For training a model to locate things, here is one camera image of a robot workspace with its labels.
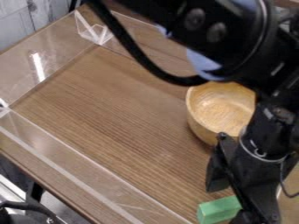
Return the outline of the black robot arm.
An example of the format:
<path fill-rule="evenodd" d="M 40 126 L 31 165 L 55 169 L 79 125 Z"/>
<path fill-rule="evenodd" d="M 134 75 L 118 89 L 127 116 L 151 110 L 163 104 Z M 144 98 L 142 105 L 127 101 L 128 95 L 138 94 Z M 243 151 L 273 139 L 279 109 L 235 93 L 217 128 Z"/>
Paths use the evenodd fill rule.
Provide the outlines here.
<path fill-rule="evenodd" d="M 116 37 L 162 80 L 195 86 L 229 82 L 257 93 L 255 112 L 239 138 L 219 133 L 206 186 L 233 188 L 242 205 L 231 224 L 281 224 L 277 189 L 299 163 L 299 38 L 282 29 L 299 12 L 277 13 L 271 0 L 118 0 L 164 28 L 166 36 L 211 61 L 194 76 L 167 73 L 127 31 Z"/>

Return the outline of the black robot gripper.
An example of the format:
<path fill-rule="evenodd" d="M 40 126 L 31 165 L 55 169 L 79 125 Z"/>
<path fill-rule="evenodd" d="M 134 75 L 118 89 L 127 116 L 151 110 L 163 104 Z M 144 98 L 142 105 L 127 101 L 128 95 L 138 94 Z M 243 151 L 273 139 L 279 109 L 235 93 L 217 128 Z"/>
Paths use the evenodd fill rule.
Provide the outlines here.
<path fill-rule="evenodd" d="M 281 224 L 277 191 L 299 163 L 291 135 L 247 131 L 234 139 L 218 134 L 206 173 L 209 193 L 233 189 L 242 209 L 229 224 Z"/>

